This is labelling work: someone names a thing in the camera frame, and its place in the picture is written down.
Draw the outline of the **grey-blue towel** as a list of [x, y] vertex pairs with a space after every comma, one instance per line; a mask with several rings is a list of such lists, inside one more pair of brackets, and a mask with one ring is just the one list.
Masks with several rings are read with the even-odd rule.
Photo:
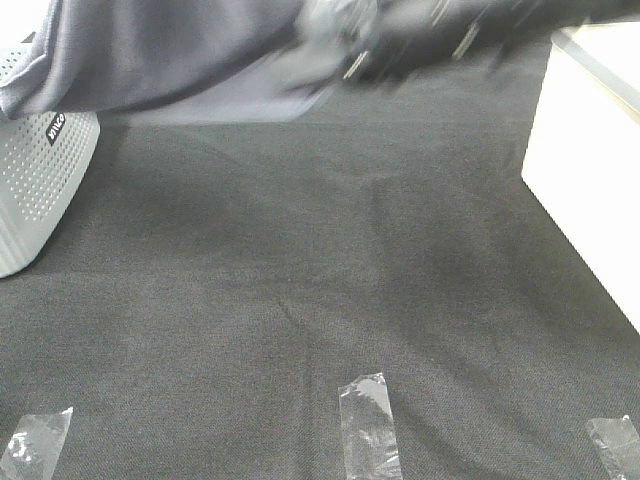
[[394, 85], [477, 50], [508, 53], [638, 10], [635, 1], [52, 1], [1, 82], [1, 113], [197, 123], [235, 105], [279, 116], [333, 84]]

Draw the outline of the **black table cloth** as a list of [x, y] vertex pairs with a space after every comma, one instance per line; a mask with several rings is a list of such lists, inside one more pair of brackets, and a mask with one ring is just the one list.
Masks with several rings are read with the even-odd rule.
[[603, 479], [639, 339], [521, 180], [550, 43], [286, 123], [107, 121], [1, 283], [1, 437], [73, 412], [59, 479], [341, 479], [388, 385], [408, 479]]

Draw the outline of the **clear tape strip centre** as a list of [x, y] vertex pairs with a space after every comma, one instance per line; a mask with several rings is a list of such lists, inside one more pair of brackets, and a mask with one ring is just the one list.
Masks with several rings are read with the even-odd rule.
[[358, 376], [338, 392], [346, 478], [402, 479], [383, 373]]

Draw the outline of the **clear tape strip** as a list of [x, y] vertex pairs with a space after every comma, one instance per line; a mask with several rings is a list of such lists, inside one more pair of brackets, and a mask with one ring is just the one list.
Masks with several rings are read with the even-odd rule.
[[402, 479], [383, 373], [358, 376], [338, 392], [346, 478]]
[[70, 427], [74, 408], [20, 418], [1, 457], [3, 480], [51, 480]]
[[639, 433], [628, 415], [592, 418], [585, 427], [610, 479], [639, 480]]

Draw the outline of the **white storage box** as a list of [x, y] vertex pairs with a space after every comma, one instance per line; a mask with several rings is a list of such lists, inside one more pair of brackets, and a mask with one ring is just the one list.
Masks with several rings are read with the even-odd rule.
[[639, 22], [555, 31], [521, 176], [639, 325]]

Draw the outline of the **grey perforated laundry basket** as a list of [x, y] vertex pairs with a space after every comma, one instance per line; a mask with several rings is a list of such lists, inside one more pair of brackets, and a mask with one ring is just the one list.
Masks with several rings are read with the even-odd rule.
[[76, 194], [100, 135], [93, 112], [1, 117], [1, 276], [29, 266]]

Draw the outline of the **clear tape strip right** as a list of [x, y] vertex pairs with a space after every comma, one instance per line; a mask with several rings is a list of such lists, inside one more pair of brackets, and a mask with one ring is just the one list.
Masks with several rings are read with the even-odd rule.
[[639, 433], [628, 415], [592, 418], [585, 427], [610, 479], [639, 480]]

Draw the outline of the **clear tape strip left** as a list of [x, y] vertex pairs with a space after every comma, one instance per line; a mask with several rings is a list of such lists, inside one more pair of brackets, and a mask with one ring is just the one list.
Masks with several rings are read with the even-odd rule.
[[1, 457], [3, 480], [51, 480], [70, 427], [74, 408], [20, 418]]

